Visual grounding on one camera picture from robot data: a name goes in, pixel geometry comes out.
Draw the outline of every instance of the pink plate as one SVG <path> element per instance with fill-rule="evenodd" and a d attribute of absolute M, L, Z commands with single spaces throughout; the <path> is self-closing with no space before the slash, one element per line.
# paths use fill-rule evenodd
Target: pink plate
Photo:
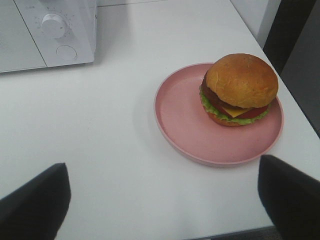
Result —
<path fill-rule="evenodd" d="M 284 113 L 278 98 L 269 113 L 253 124 L 230 127 L 215 123 L 202 107 L 199 86 L 213 63 L 199 63 L 171 74 L 159 87 L 154 111 L 169 143 L 193 161 L 230 166 L 259 158 L 278 140 Z"/>

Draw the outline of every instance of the hamburger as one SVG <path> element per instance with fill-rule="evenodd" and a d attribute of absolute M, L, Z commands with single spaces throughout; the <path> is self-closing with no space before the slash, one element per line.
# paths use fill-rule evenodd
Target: hamburger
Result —
<path fill-rule="evenodd" d="M 200 98 L 216 123 L 243 126 L 268 114 L 278 92 L 278 78 L 262 59 L 244 53 L 229 54 L 204 75 Z"/>

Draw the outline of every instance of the cheese slice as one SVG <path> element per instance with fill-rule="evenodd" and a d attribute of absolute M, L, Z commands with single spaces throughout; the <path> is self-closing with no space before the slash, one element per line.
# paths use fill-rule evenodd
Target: cheese slice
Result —
<path fill-rule="evenodd" d="M 230 114 L 230 116 L 232 116 L 233 118 L 241 115 L 241 114 L 244 114 L 248 111 L 250 111 L 253 107 L 250 107 L 250 108 L 244 108 L 244 109 L 233 109 L 233 108 L 229 108 L 229 107 L 224 107 L 222 106 L 222 108 L 228 113 Z"/>

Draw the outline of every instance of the microwave door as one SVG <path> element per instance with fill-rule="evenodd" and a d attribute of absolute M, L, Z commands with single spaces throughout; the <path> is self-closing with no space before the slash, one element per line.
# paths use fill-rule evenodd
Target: microwave door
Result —
<path fill-rule="evenodd" d="M 13 0 L 0 0 L 0 72 L 45 68 Z"/>

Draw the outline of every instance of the plate rim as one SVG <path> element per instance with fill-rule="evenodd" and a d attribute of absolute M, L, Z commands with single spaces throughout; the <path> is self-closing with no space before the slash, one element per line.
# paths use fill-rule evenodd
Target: plate rim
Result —
<path fill-rule="evenodd" d="M 240 160 L 240 161 L 231 161 L 231 162 L 220 162 L 220 161 L 211 161 L 211 160 L 207 160 L 207 159 L 204 159 L 202 157 L 198 157 L 198 156 L 195 156 L 187 151 L 185 151 L 184 149 L 182 149 L 180 146 L 178 146 L 173 140 L 171 140 L 171 138 L 165 133 L 165 131 L 163 130 L 163 128 L 161 127 L 161 124 L 159 122 L 159 119 L 158 119 L 158 116 L 157 116 L 157 111 L 156 111 L 156 105 L 157 105 L 157 97 L 159 95 L 159 91 L 162 89 L 162 86 L 164 85 L 164 83 L 172 76 L 174 75 L 175 73 L 177 72 L 180 72 L 184 69 L 187 69 L 187 68 L 190 68 L 190 67 L 194 67 L 194 66 L 197 66 L 197 65 L 213 65 L 214 62 L 200 62 L 200 63 L 194 63 L 194 64 L 190 64 L 190 65 L 187 65 L 187 66 L 184 66 L 184 67 L 181 67 L 179 68 L 178 70 L 172 72 L 170 75 L 168 75 L 162 82 L 161 84 L 159 85 L 159 87 L 157 88 L 156 90 L 156 93 L 155 93 L 155 97 L 154 97 L 154 100 L 153 100 L 153 113 L 154 113 L 154 116 L 155 116 L 155 121 L 156 121 L 156 124 L 161 132 L 161 134 L 164 136 L 164 138 L 170 143 L 170 145 L 178 150 L 184 157 L 196 162 L 196 163 L 199 163 L 199 164 L 202 164 L 202 165 L 207 165 L 207 166 L 211 166 L 211 167 L 228 167 L 228 166 L 235 166 L 235 165 L 240 165 L 240 164 L 244 164 L 244 163 L 247 163 L 247 162 L 250 162 L 250 161 L 253 161 L 259 157 L 261 157 L 263 154 L 267 153 L 275 144 L 276 142 L 279 140 L 281 134 L 282 134 L 282 131 L 283 131 L 283 128 L 284 128 L 284 118 L 285 118 L 285 115 L 284 115 L 284 110 L 282 108 L 282 104 L 278 98 L 278 96 L 275 97 L 278 105 L 279 105 L 279 108 L 280 108 L 280 115 L 281 115 L 281 124 L 280 124 L 280 129 L 279 129 L 279 132 L 276 136 L 276 138 L 274 139 L 274 141 L 272 142 L 272 144 L 270 144 L 264 151 L 262 151 L 261 153 L 259 153 L 258 155 L 255 155 L 253 157 L 250 157 L 250 158 L 247 158 L 245 160 Z"/>

